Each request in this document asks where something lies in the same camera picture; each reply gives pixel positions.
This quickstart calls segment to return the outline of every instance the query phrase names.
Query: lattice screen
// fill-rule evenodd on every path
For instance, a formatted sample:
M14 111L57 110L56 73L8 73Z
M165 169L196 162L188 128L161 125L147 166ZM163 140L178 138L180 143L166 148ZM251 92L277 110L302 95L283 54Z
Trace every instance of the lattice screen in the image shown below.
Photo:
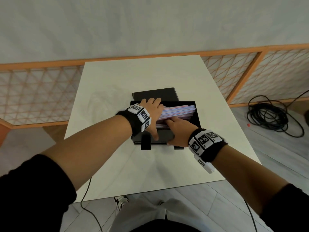
M69 120L82 70L0 71L0 118L13 125Z
M256 54L254 52L202 58L224 98L228 97Z
M257 95L274 100L296 98L308 89L309 49L272 51L257 66L231 104L246 103Z

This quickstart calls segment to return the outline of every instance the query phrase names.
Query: forearm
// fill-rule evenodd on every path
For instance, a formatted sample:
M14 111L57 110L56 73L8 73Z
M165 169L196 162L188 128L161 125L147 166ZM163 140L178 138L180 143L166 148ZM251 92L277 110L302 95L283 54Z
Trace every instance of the forearm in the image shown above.
M128 120L117 115L75 133L43 154L64 170L78 190L131 134Z
M219 151L212 164L258 215L265 204L288 184L280 176L228 145Z

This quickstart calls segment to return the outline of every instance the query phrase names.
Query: stack of cards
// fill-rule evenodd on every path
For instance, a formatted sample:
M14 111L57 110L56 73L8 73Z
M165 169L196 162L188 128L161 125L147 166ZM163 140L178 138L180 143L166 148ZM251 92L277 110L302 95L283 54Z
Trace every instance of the stack of cards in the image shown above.
M183 105L178 107L164 107L163 112L156 123L157 129L168 128L164 120L170 119L173 116L177 116L183 120L190 120L195 112L194 105Z

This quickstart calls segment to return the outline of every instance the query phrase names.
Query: white wall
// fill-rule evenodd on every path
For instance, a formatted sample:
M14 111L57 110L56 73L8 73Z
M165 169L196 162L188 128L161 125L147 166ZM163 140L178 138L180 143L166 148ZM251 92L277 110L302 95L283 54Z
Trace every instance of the white wall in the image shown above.
M0 0L0 63L309 40L309 0Z

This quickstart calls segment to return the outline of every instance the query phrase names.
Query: hand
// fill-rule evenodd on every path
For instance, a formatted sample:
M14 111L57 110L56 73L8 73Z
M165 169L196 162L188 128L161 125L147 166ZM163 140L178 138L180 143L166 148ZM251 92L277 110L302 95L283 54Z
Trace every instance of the hand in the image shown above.
M155 124L157 120L159 119L159 117L161 116L163 108L164 108L163 104L160 104L160 102L161 102L160 98L157 98L156 100L154 98L150 98L148 102L146 103L146 99L144 98L139 104L148 111L151 117L151 124L146 129L146 131L150 132L152 137L156 141L159 140L159 135L158 135Z
M168 141L168 145L188 147L189 137L193 131L198 129L198 127L189 121L180 119L176 116L165 122L175 135L173 140Z

